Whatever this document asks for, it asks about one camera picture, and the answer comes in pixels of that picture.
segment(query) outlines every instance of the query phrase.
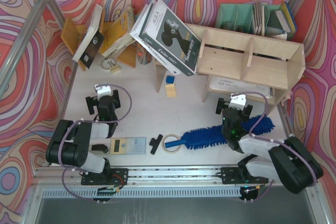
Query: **blue block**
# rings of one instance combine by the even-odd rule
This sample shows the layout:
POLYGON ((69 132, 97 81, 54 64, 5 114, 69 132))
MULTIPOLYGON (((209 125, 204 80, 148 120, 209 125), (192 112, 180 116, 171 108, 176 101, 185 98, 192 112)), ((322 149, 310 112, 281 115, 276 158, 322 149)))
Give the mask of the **blue block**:
POLYGON ((175 77, 173 76, 167 76, 166 78, 166 84, 173 84, 175 77))

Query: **orange wire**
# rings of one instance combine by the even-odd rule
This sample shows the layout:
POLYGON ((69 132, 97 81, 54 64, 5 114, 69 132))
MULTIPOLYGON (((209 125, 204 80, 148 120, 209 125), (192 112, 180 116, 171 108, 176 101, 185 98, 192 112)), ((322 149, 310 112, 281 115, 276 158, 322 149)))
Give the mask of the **orange wire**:
POLYGON ((117 178, 119 178, 121 184, 124 185, 124 180, 123 180, 119 175, 117 175, 117 174, 113 174, 112 177, 117 177, 117 178))

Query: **psychedelic wallpaper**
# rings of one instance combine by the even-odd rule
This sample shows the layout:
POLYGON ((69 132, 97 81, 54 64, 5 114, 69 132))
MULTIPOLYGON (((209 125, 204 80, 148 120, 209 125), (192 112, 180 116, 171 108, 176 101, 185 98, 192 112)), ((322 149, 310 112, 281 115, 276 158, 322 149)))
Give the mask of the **psychedelic wallpaper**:
POLYGON ((288 110, 296 135, 323 167, 321 182, 336 220, 336 0, 302 0, 295 20, 306 71, 288 110))
MULTIPOLYGON (((0 0, 0 63, 35 0, 0 0)), ((20 223, 73 67, 60 28, 45 10, 0 100, 0 223, 20 223)))
MULTIPOLYGON (((4 62, 34 1, 0 0, 0 63, 4 62)), ((70 15, 76 24, 83 24, 95 4, 106 8, 105 21, 110 21, 115 20, 128 5, 137 12, 151 0, 56 1, 65 16, 70 15)), ((262 1, 280 4, 285 0, 164 1, 183 21, 213 26, 220 3, 262 1)), ((328 113, 335 111, 334 5, 334 0, 302 0, 296 10, 299 28, 295 40, 305 43, 307 71, 294 89, 289 112, 297 134, 323 165, 326 174, 323 184, 330 192, 330 201, 336 206, 333 201, 336 199, 335 113, 328 113)), ((45 10, 0 100, 0 223, 22 220, 27 188, 34 169, 44 160, 44 151, 64 101, 73 66, 70 59, 52 14, 45 10)))

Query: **calculator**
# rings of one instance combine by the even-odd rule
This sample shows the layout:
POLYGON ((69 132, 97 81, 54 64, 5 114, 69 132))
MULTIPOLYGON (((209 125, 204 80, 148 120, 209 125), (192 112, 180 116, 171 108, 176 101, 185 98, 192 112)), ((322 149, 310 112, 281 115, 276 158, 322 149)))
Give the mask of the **calculator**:
POLYGON ((111 154, 146 154, 146 137, 111 138, 111 154))

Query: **gray floor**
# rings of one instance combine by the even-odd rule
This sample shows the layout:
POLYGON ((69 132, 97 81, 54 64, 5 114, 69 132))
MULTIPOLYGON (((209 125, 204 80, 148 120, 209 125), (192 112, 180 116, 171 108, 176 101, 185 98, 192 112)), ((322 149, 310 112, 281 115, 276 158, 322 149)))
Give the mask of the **gray floor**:
POLYGON ((238 198, 118 199, 97 206, 77 199, 43 199, 36 223, 208 224, 315 223, 306 193, 273 187, 254 204, 238 198))

